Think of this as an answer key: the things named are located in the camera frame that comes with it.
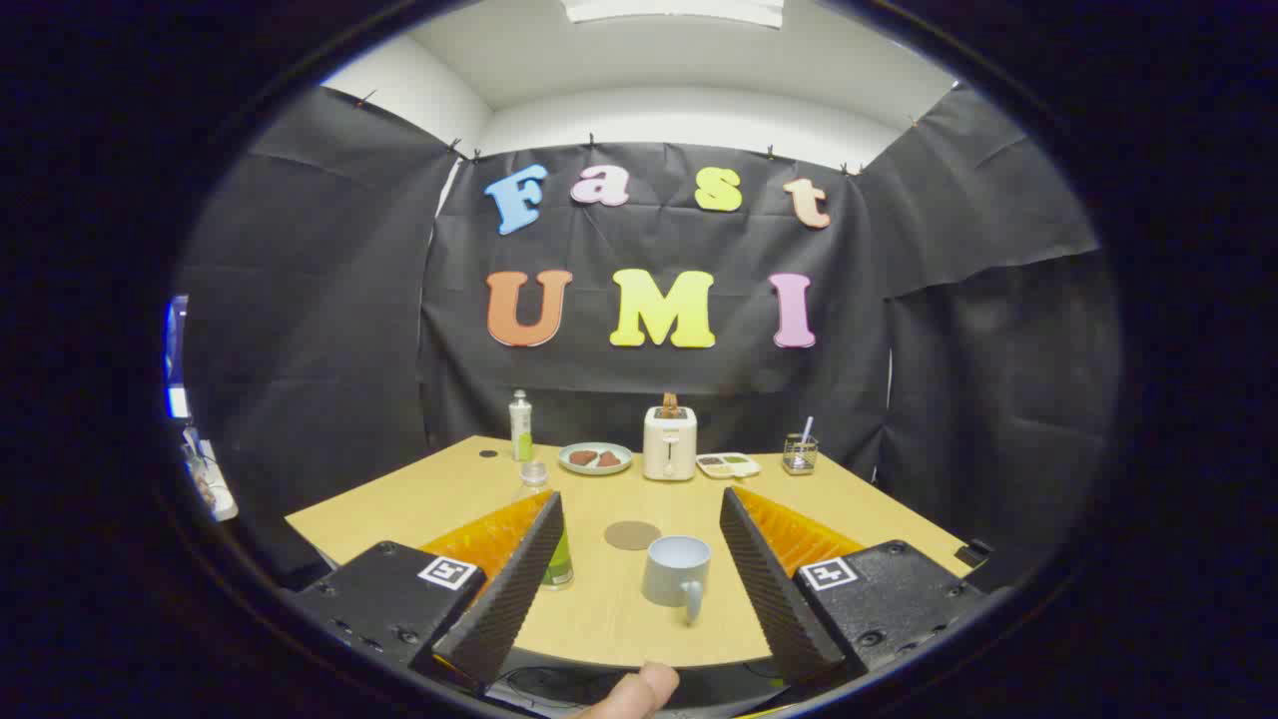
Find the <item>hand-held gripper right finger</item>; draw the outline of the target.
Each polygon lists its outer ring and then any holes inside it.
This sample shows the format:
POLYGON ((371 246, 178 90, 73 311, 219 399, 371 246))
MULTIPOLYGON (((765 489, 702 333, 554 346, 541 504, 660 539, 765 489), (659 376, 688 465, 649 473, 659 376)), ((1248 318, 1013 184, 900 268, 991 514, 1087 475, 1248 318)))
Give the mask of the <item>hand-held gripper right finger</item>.
POLYGON ((989 602, 907 541, 861 547, 748 488, 726 488, 718 524, 790 685, 884 669, 989 602))

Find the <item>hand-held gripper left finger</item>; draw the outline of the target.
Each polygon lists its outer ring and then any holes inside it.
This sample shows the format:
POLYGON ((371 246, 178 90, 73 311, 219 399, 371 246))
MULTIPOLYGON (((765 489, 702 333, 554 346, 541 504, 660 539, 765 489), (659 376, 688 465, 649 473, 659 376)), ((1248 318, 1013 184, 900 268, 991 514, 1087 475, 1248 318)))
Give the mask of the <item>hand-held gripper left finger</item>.
POLYGON ((564 536, 556 490, 415 549, 378 541, 291 605, 371 660, 481 693, 498 678, 564 536))

